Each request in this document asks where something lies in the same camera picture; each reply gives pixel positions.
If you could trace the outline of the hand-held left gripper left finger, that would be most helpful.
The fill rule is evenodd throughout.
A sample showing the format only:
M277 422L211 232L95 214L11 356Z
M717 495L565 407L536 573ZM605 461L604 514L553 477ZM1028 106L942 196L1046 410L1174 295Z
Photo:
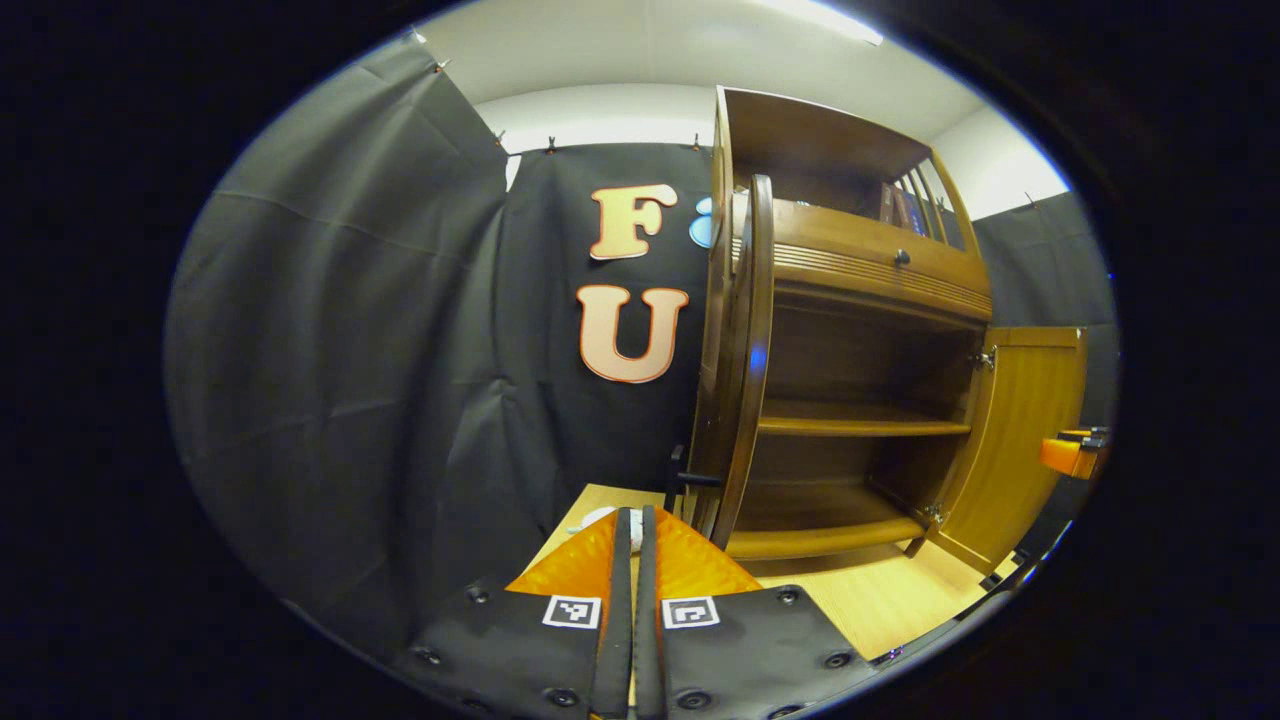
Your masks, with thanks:
M622 719L632 662L634 512L616 509L512 580L442 601L410 680L475 719Z

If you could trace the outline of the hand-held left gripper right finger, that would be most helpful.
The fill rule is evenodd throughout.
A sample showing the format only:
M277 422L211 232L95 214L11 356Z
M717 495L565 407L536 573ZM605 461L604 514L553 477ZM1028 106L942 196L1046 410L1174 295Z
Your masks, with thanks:
M876 676L800 585L764 587L664 509L643 510L641 719L817 712Z

